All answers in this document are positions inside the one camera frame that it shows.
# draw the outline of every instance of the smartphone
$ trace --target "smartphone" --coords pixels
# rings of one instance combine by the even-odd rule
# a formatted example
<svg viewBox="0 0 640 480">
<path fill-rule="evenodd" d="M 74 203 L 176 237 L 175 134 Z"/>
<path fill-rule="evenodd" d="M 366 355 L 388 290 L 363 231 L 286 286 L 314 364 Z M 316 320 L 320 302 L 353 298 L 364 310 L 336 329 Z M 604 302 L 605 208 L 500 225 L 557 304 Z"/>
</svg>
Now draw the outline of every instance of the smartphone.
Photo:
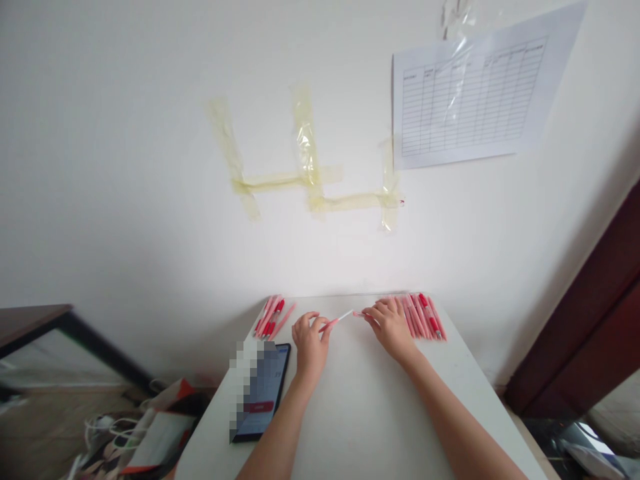
<svg viewBox="0 0 640 480">
<path fill-rule="evenodd" d="M 275 350 L 265 349 L 264 359 L 257 362 L 256 374 L 251 377 L 250 393 L 237 421 L 239 426 L 229 432 L 232 443 L 262 437 L 280 405 L 290 353 L 290 343 L 276 345 Z"/>
</svg>

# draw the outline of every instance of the yellow tape residue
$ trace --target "yellow tape residue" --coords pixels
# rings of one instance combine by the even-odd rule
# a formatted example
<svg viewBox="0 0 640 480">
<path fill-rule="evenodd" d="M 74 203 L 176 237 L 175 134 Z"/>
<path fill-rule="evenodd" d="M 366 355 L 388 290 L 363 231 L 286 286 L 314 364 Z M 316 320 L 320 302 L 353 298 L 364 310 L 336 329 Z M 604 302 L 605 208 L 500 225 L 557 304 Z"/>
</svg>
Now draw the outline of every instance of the yellow tape residue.
<svg viewBox="0 0 640 480">
<path fill-rule="evenodd" d="M 386 141 L 383 146 L 383 188 L 379 191 L 356 193 L 342 197 L 325 197 L 322 184 L 317 182 L 319 170 L 318 153 L 313 134 L 313 112 L 311 91 L 308 85 L 298 85 L 292 89 L 293 117 L 300 152 L 303 175 L 307 178 L 309 208 L 312 212 L 356 210 L 372 207 L 382 208 L 382 227 L 391 231 L 397 224 L 397 209 L 400 206 L 398 175 L 393 170 L 393 144 Z"/>
<path fill-rule="evenodd" d="M 393 146 L 391 140 L 383 147 L 383 188 L 378 191 L 356 193 L 342 197 L 324 196 L 323 184 L 341 181 L 341 167 L 320 167 L 317 146 L 313 134 L 313 111 L 311 92 L 306 84 L 292 88 L 293 117 L 296 143 L 300 155 L 300 172 L 262 175 L 245 178 L 243 164 L 238 150 L 231 112 L 226 98 L 218 98 L 209 104 L 209 117 L 213 132 L 220 149 L 225 156 L 231 184 L 251 220 L 260 218 L 260 211 L 253 196 L 254 193 L 281 190 L 301 186 L 307 190 L 307 201 L 312 213 L 323 216 L 325 212 L 382 208 L 382 227 L 391 231 L 397 224 L 397 210 L 400 206 L 398 175 L 393 170 Z"/>
</svg>

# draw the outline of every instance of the pink pen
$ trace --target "pink pen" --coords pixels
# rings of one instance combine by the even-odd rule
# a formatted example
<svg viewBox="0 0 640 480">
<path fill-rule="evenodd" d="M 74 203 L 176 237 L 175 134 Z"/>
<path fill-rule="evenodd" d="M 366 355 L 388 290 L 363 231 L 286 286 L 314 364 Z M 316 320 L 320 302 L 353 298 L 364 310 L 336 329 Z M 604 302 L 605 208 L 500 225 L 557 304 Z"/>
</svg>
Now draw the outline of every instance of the pink pen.
<svg viewBox="0 0 640 480">
<path fill-rule="evenodd" d="M 273 316 L 271 317 L 270 322 L 267 324 L 267 328 L 265 328 L 264 333 L 262 334 L 263 339 L 268 338 L 270 334 L 272 334 L 273 328 L 275 327 L 275 322 L 278 321 L 280 312 L 282 312 L 282 309 L 284 307 L 285 307 L 285 300 L 282 299 L 280 300 L 280 303 L 278 303 L 278 306 L 275 308 L 275 311 L 273 312 Z"/>
<path fill-rule="evenodd" d="M 272 295 L 269 297 L 269 300 L 267 300 L 267 303 L 265 304 L 264 315 L 260 318 L 260 320 L 258 320 L 258 323 L 256 323 L 255 330 L 253 331 L 253 336 L 255 336 L 258 333 L 258 329 L 262 326 L 262 322 L 264 322 L 265 317 L 267 316 L 267 312 L 271 308 L 271 303 L 273 302 L 274 298 L 275 298 L 275 295 Z"/>
<path fill-rule="evenodd" d="M 425 311 L 427 312 L 427 316 L 429 317 L 429 323 L 431 324 L 431 328 L 433 328 L 433 331 L 438 337 L 438 340 L 442 340 L 443 338 L 442 327 L 440 326 L 440 324 L 438 324 L 433 314 L 433 310 L 429 305 L 429 301 L 425 298 L 424 294 L 422 293 L 419 295 L 419 299 L 420 299 L 420 303 L 422 303 L 422 306 L 425 308 Z"/>
<path fill-rule="evenodd" d="M 438 327 L 440 327 L 440 332 L 442 333 L 442 338 L 447 341 L 447 332 L 445 332 L 444 327 L 442 326 L 442 321 L 440 320 L 440 315 L 438 315 L 438 311 L 435 309 L 435 305 L 433 304 L 433 300 L 431 297 L 427 297 L 427 301 L 429 302 L 429 308 L 433 312 L 435 316 L 435 321 L 438 323 Z"/>
<path fill-rule="evenodd" d="M 429 312 L 427 310 L 427 308 L 425 307 L 425 304 L 422 300 L 422 298 L 420 298 L 420 295 L 416 296 L 413 300 L 415 302 L 415 307 L 422 311 L 422 314 L 425 317 L 425 328 L 427 330 L 427 332 L 429 332 L 429 334 L 431 335 L 431 338 L 433 340 L 435 340 L 437 338 L 437 335 L 435 334 L 435 330 L 433 328 L 433 326 L 431 325 L 431 322 L 429 321 Z"/>
<path fill-rule="evenodd" d="M 343 318 L 345 318 L 346 316 L 348 316 L 348 314 L 350 314 L 351 312 L 353 312 L 353 310 L 349 310 L 348 312 L 346 312 L 342 317 L 340 318 L 336 318 L 334 320 L 331 320 L 328 324 L 326 324 L 324 327 L 322 327 L 320 330 L 318 330 L 318 333 L 322 333 L 324 332 L 324 330 L 326 330 L 327 328 L 329 328 L 332 325 L 335 325 L 336 323 L 338 323 L 340 320 L 342 320 Z"/>
<path fill-rule="evenodd" d="M 429 330 L 429 326 L 427 325 L 427 320 L 425 318 L 425 314 L 423 313 L 422 307 L 420 306 L 420 301 L 418 300 L 418 296 L 412 293 L 410 297 L 413 302 L 413 306 L 415 307 L 415 310 L 418 313 L 418 317 L 420 318 L 420 323 L 422 323 L 422 327 L 425 329 L 425 333 L 427 334 L 427 339 L 431 340 L 431 331 Z"/>
<path fill-rule="evenodd" d="M 407 322 L 410 322 L 410 324 L 413 325 L 413 331 L 415 333 L 416 338 L 420 338 L 420 330 L 418 330 L 418 326 L 413 323 L 413 319 L 411 318 L 411 312 L 409 311 L 409 304 L 407 303 L 407 300 L 403 297 L 398 297 L 398 298 L 400 298 L 402 310 L 405 312 L 405 320 Z"/>
<path fill-rule="evenodd" d="M 261 338 L 262 335 L 264 334 L 265 329 L 267 328 L 267 325 L 269 324 L 269 320 L 271 320 L 271 316 L 273 315 L 273 312 L 275 311 L 276 307 L 280 303 L 280 300 L 282 300 L 282 295 L 278 295 L 273 300 L 273 302 L 271 302 L 271 306 L 270 306 L 269 310 L 267 310 L 267 314 L 265 315 L 265 318 L 264 318 L 262 324 L 258 328 L 258 332 L 257 332 L 257 337 L 258 338 Z"/>
<path fill-rule="evenodd" d="M 282 319 L 282 321 L 274 327 L 273 333 L 269 336 L 269 340 L 273 340 L 273 338 L 278 334 L 282 326 L 287 322 L 287 320 L 289 320 L 289 317 L 291 316 L 291 313 L 293 312 L 293 310 L 295 310 L 296 305 L 297 303 L 294 303 L 289 309 L 289 311 L 287 312 L 287 314 L 285 315 L 285 317 Z"/>
<path fill-rule="evenodd" d="M 405 315 L 405 320 L 407 321 L 407 325 L 409 326 L 409 331 L 411 332 L 411 336 L 413 338 L 415 338 L 415 329 L 413 328 L 413 322 L 411 321 L 411 318 L 409 318 L 408 316 Z"/>
<path fill-rule="evenodd" d="M 409 310 L 409 314 L 411 315 L 411 319 L 413 320 L 414 327 L 417 326 L 421 337 L 427 338 L 427 333 L 425 332 L 425 328 L 422 326 L 422 323 L 420 323 L 420 319 L 418 318 L 418 312 L 416 312 L 415 307 L 413 306 L 413 300 L 411 300 L 411 297 L 408 297 L 408 295 L 403 295 L 403 299 L 406 302 L 406 307 Z"/>
</svg>

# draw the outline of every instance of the person's right hand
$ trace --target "person's right hand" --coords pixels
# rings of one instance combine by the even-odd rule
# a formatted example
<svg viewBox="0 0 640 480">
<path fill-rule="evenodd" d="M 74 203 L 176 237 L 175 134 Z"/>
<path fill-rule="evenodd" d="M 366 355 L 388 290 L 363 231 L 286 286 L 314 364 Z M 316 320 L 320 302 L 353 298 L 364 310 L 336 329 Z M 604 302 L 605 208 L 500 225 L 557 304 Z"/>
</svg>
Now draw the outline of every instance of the person's right hand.
<svg viewBox="0 0 640 480">
<path fill-rule="evenodd" d="M 380 299 L 374 306 L 365 308 L 365 320 L 369 322 L 376 338 L 398 363 L 410 361 L 419 353 L 411 338 L 400 299 Z"/>
</svg>

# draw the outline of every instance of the tiled floor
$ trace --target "tiled floor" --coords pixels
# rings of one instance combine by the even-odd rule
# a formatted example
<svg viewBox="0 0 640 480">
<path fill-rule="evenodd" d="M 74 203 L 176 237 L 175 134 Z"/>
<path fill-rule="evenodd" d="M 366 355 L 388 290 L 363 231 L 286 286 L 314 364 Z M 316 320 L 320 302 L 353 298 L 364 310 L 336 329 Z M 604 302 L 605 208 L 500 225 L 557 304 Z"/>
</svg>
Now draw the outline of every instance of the tiled floor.
<svg viewBox="0 0 640 480">
<path fill-rule="evenodd" d="M 86 451 L 84 420 L 135 410 L 122 388 L 30 391 L 26 402 L 0 415 L 0 476 L 59 480 Z"/>
</svg>

